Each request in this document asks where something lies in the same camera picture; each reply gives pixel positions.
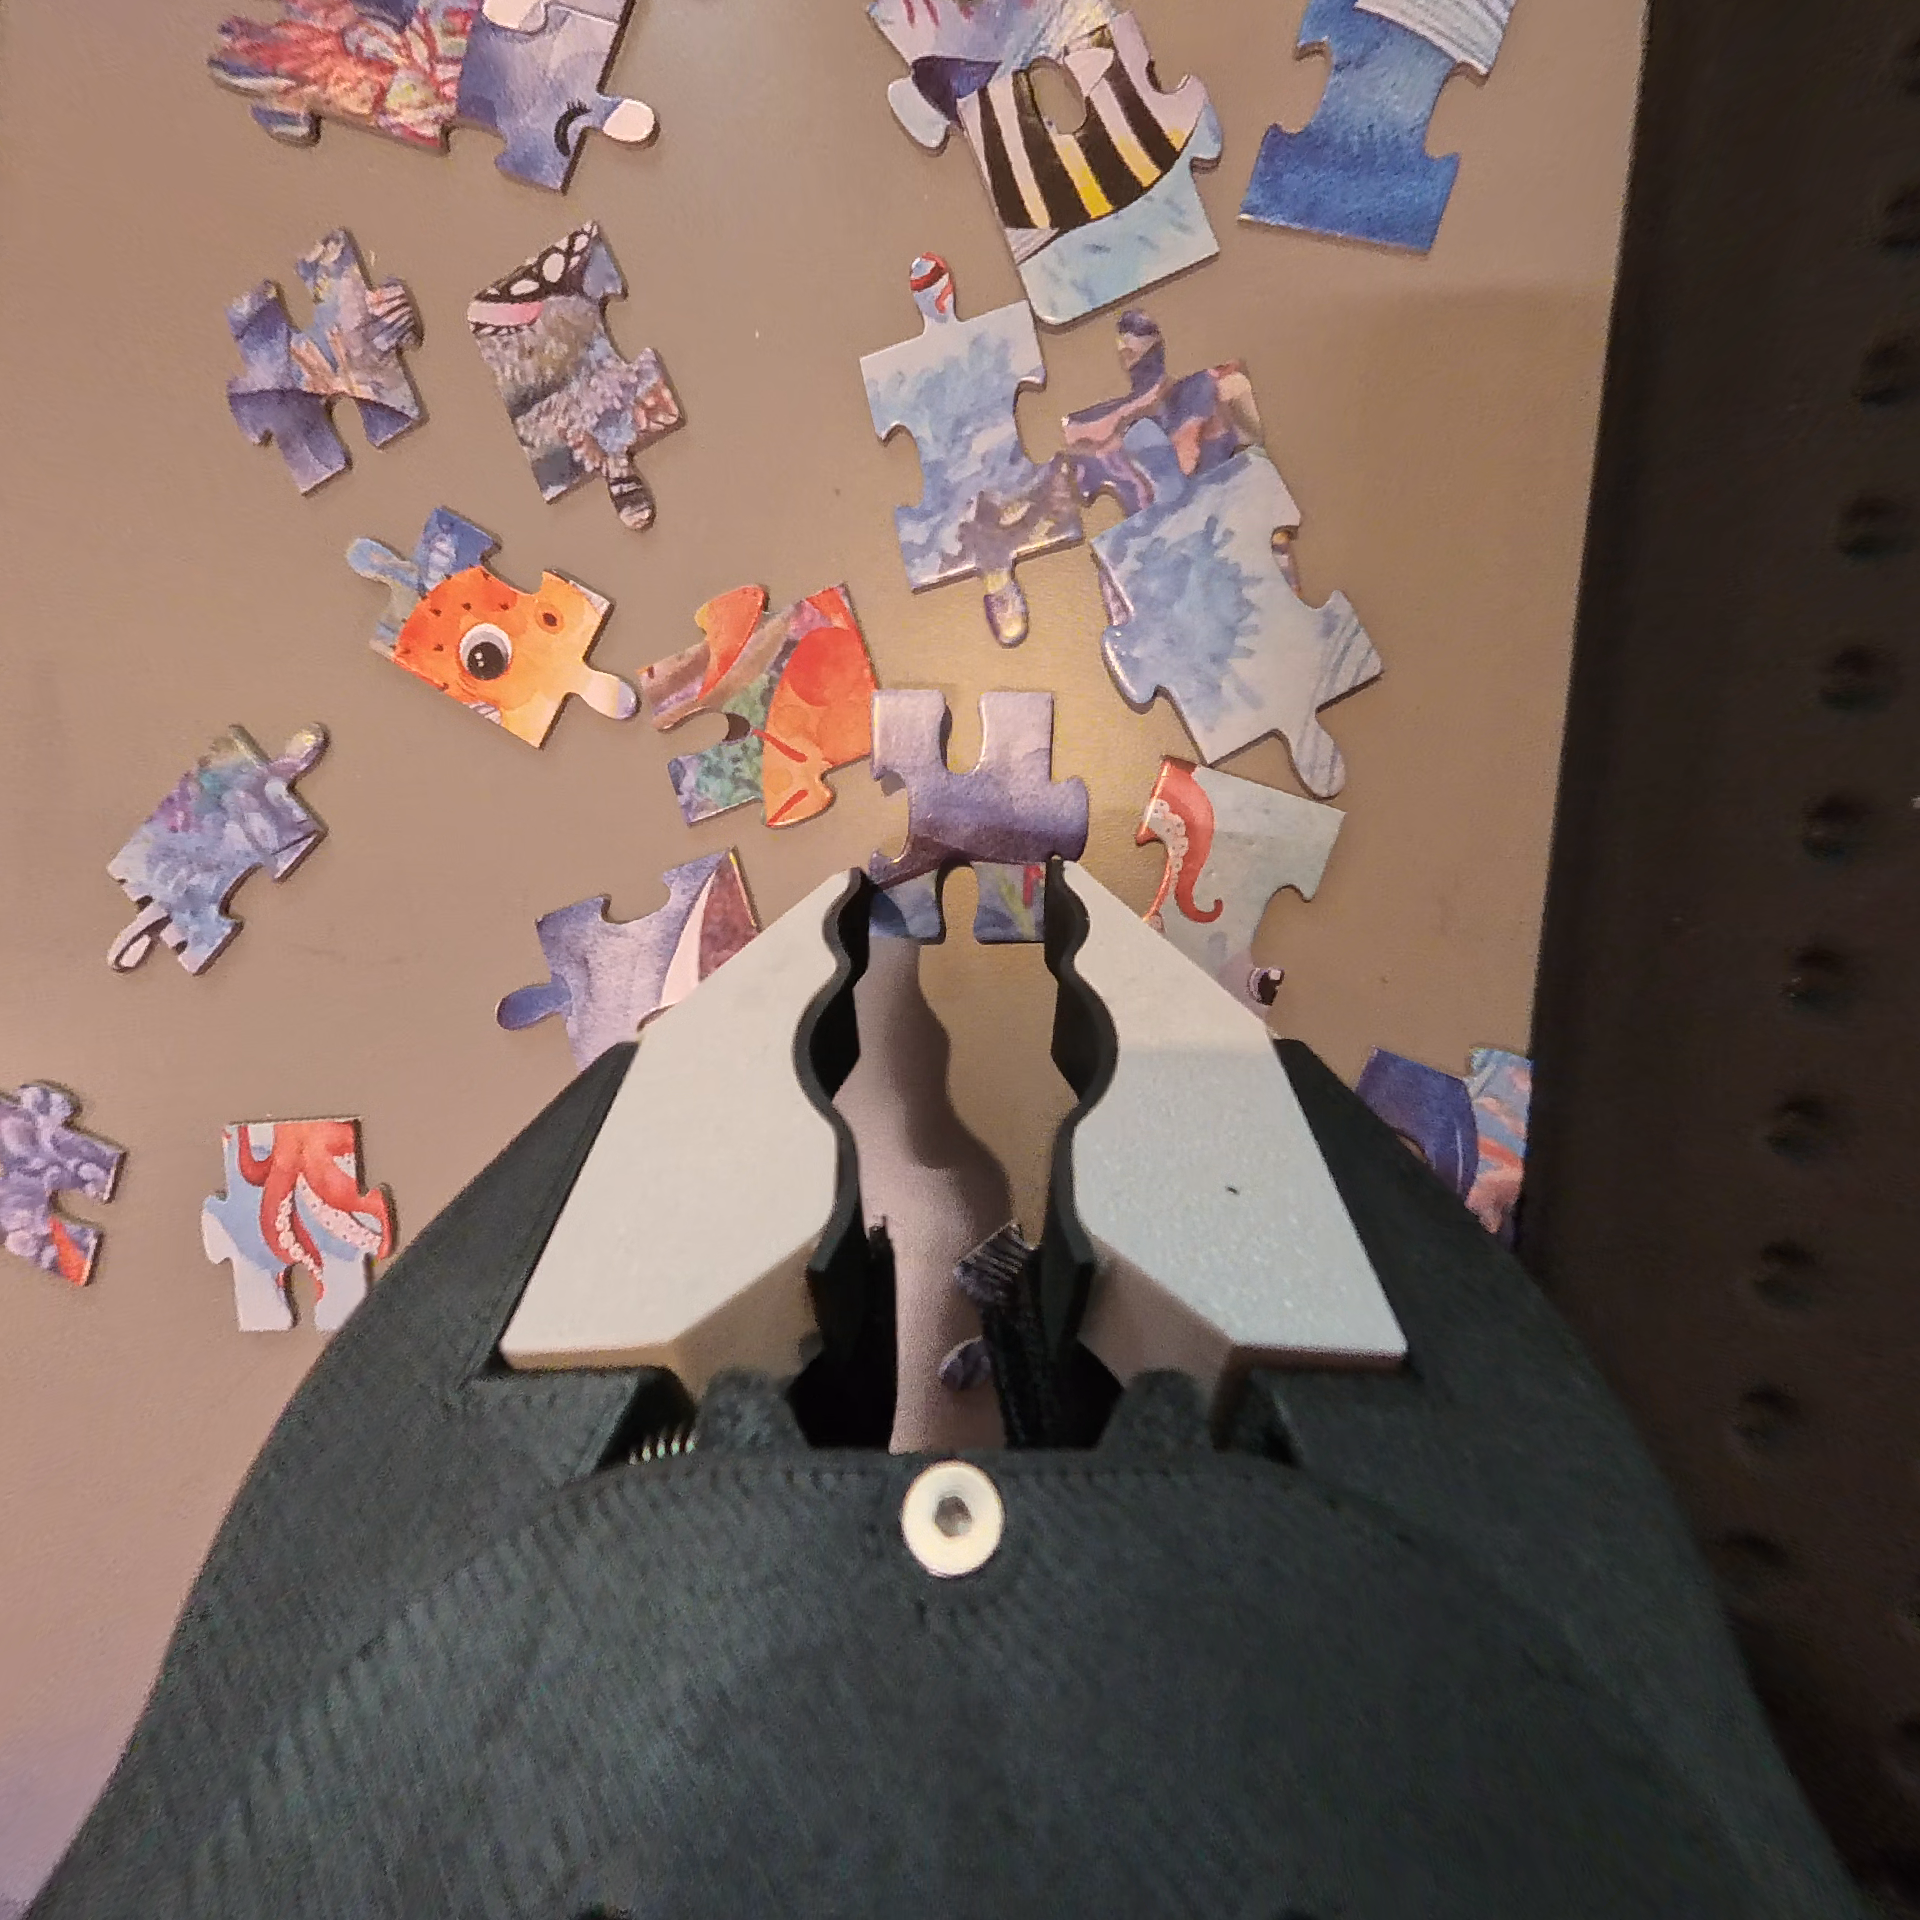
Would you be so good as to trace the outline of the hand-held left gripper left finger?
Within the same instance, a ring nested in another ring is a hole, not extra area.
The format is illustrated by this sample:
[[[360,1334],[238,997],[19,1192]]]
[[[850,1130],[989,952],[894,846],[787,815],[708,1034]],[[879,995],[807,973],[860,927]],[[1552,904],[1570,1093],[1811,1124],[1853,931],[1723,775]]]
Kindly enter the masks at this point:
[[[872,885],[829,878],[648,1021],[500,1338],[520,1370],[796,1379],[805,1432],[895,1421],[895,1271],[831,1103],[858,1062]]]

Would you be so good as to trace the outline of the black white spotted puzzle piece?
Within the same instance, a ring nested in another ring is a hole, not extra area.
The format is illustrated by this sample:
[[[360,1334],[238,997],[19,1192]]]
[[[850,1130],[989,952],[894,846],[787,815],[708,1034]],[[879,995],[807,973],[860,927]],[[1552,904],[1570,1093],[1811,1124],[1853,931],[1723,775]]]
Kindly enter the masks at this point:
[[[544,498],[600,476],[615,511],[655,516],[637,455],[682,428],[658,351],[618,355],[603,306],[627,282],[598,223],[586,223],[480,291],[467,324],[494,374]]]

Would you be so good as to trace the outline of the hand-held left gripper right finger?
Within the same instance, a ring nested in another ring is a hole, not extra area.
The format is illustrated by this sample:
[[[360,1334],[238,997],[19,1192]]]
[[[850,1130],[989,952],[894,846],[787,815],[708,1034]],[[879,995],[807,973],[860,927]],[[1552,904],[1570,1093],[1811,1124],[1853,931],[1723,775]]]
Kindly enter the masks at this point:
[[[1087,1450],[1122,1386],[1211,1410],[1263,1367],[1397,1370],[1407,1344],[1263,1024],[1091,872],[1051,860],[1051,1058],[1075,1103],[1040,1244],[959,1261],[1012,1450]]]

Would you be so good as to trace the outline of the purple blue puzzle piece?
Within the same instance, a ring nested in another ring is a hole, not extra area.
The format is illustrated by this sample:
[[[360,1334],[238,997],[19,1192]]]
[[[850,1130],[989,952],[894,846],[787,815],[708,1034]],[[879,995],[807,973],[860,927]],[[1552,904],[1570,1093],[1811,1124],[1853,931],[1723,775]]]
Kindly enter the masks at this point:
[[[371,282],[344,229],[299,253],[298,271],[314,301],[303,326],[287,319],[280,287],[268,279],[226,306],[244,364],[226,392],[235,422],[254,444],[275,440],[308,494],[349,461],[332,428],[332,403],[356,405],[372,447],[426,415],[403,364],[403,351],[421,346],[422,326],[410,287],[399,279]]]

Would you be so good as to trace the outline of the pile of loose puzzle pieces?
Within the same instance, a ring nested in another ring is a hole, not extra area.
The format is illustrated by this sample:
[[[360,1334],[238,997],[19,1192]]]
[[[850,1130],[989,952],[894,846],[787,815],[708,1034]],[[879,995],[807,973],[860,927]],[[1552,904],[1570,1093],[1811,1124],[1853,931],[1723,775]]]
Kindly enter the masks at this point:
[[[314,1328],[246,1332],[203,1192],[235,1120],[351,1115],[413,1231],[571,1075],[536,924],[735,856],[760,926],[891,856],[908,798],[868,754],[872,691],[939,687],[951,766],[997,687],[1054,698],[1051,773],[1083,780],[1087,862],[1159,885],[1135,843],[1165,695],[1111,680],[1091,542],[1023,560],[1028,636],[997,644],[974,574],[917,592],[867,351],[922,331],[915,258],[954,306],[1018,299],[970,160],[919,150],[861,4],[639,4],[628,71],[663,133],[587,134],[571,195],[510,181],[484,133],[404,150],[360,127],[261,134],[203,66],[235,4],[5,4],[5,1083],[70,1088],[126,1148],[86,1284],[5,1259],[16,1376],[140,1360],[303,1367]],[[1301,596],[1341,592],[1382,674],[1322,722],[1346,826],[1316,900],[1271,907],[1280,1034],[1356,1071],[1520,1047],[1544,887],[1597,295],[1590,181],[1530,175],[1563,53],[1629,80],[1635,4],[1523,4],[1490,95],[1456,80],[1463,184],[1429,256],[1236,223],[1255,122],[1301,4],[1140,4],[1207,72],[1220,251],[1122,306],[1168,370],[1242,362],[1299,501]],[[627,282],[620,356],[653,350],[682,428],[637,455],[655,516],[600,476],[544,498],[467,324],[470,299],[598,223]],[[344,229],[413,295],[422,419],[303,494],[228,408],[226,306]]]

